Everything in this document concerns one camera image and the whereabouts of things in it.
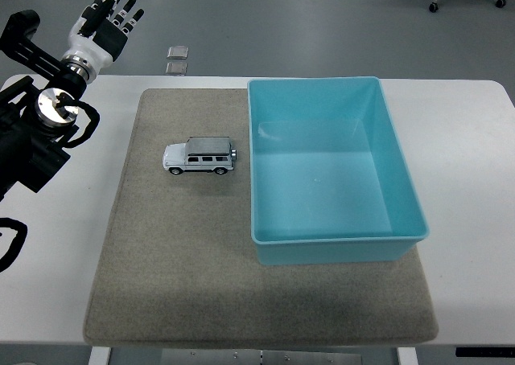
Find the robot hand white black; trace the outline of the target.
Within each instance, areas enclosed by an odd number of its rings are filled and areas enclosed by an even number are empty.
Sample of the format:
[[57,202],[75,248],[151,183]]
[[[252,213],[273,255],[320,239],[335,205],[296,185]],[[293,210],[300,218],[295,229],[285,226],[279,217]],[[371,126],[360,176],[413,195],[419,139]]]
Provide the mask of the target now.
[[122,53],[128,37],[144,15],[132,13],[136,0],[93,0],[85,7],[68,35],[69,49],[61,62],[91,84],[101,69]]

